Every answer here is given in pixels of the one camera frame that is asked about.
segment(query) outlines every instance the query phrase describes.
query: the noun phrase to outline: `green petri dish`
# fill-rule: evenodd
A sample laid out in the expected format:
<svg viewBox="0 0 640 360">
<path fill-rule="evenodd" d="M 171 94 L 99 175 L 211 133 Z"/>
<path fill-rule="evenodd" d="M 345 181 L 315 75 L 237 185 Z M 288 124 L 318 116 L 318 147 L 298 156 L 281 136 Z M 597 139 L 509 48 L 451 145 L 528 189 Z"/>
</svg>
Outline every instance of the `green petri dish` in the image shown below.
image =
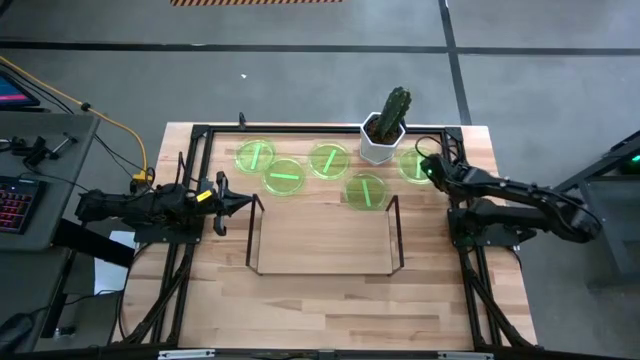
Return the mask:
<svg viewBox="0 0 640 360">
<path fill-rule="evenodd" d="M 356 210 L 380 210 L 387 200 L 387 185 L 372 174 L 360 173 L 347 181 L 345 186 L 347 203 Z"/>
<path fill-rule="evenodd" d="M 275 147 L 270 141 L 250 140 L 236 150 L 236 167 L 247 174 L 262 172 L 271 165 L 275 154 Z"/>
<path fill-rule="evenodd" d="M 420 162 L 424 160 L 422 155 L 415 149 L 410 149 L 402 153 L 396 160 L 400 175 L 410 183 L 428 184 L 431 181 L 420 168 Z"/>
<path fill-rule="evenodd" d="M 309 166 L 321 179 L 339 179 L 349 169 L 349 154 L 338 144 L 318 144 L 309 153 Z"/>
<path fill-rule="evenodd" d="M 295 194 L 304 184 L 304 169 L 293 159 L 277 159 L 262 174 L 267 190 L 278 196 Z"/>
</svg>

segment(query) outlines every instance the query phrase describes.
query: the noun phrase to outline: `white pot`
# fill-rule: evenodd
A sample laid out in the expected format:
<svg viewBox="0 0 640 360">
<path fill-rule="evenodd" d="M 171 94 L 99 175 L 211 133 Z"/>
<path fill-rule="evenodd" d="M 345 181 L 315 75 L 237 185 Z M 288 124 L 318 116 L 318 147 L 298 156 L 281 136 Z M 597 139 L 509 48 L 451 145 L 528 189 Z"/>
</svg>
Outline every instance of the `white pot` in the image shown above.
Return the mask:
<svg viewBox="0 0 640 360">
<path fill-rule="evenodd" d="M 360 125 L 360 157 L 367 160 L 372 165 L 381 165 L 386 163 L 387 161 L 393 159 L 393 155 L 396 153 L 396 148 L 402 138 L 404 137 L 405 130 L 402 126 L 400 126 L 400 136 L 398 140 L 392 145 L 382 145 L 376 144 L 367 135 L 367 132 L 364 130 L 365 125 L 371 120 L 372 117 L 380 115 L 380 113 L 371 113 L 367 117 L 362 125 Z"/>
</svg>

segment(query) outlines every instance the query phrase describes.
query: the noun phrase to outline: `keyboard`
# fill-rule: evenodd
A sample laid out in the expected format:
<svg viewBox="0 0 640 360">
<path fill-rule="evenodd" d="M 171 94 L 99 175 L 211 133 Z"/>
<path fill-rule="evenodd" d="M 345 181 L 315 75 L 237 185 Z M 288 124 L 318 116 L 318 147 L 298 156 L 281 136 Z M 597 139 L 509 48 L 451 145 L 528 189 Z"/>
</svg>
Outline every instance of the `keyboard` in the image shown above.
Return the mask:
<svg viewBox="0 0 640 360">
<path fill-rule="evenodd" d="M 0 176 L 0 232 L 23 234 L 45 182 Z"/>
</svg>

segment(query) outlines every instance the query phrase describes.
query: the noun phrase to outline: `yellow warning stripe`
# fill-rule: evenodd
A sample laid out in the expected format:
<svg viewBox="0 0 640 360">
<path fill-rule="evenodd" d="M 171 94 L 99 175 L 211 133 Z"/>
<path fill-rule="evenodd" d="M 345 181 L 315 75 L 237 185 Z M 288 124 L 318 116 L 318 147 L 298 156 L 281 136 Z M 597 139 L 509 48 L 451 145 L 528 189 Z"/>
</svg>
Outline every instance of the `yellow warning stripe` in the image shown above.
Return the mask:
<svg viewBox="0 0 640 360">
<path fill-rule="evenodd" d="M 173 6 L 338 3 L 342 0 L 170 0 Z"/>
</svg>

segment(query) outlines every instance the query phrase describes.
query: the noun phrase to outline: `concrete floor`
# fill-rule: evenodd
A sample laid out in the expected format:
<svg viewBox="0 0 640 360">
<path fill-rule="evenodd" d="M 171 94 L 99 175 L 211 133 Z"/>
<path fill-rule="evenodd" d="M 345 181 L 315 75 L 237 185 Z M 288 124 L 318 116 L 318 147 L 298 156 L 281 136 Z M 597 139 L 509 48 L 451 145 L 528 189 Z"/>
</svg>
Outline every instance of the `concrete floor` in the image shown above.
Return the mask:
<svg viewBox="0 0 640 360">
<path fill-rule="evenodd" d="M 634 0 L 450 0 L 449 6 L 459 46 L 640 47 Z M 4 38 L 57 41 L 442 46 L 439 11 L 437 0 L 206 8 L 172 8 L 168 0 L 21 0 L 0 28 Z M 446 55 L 0 54 L 134 128 L 151 164 L 169 121 L 235 122 L 243 111 L 256 122 L 359 122 L 397 85 L 414 94 L 409 123 L 460 123 Z M 461 56 L 460 64 L 472 122 L 490 127 L 503 176 L 557 184 L 640 127 L 638 57 Z M 120 130 L 103 125 L 99 134 L 139 158 L 136 143 Z M 79 183 L 121 192 L 128 180 L 93 146 Z M 591 293 L 584 285 L 606 271 L 600 246 L 546 235 L 524 244 L 539 343 L 640 357 L 640 291 Z M 105 308 L 104 301 L 84 303 L 82 336 L 65 345 L 106 341 L 110 320 L 81 316 Z"/>
</svg>

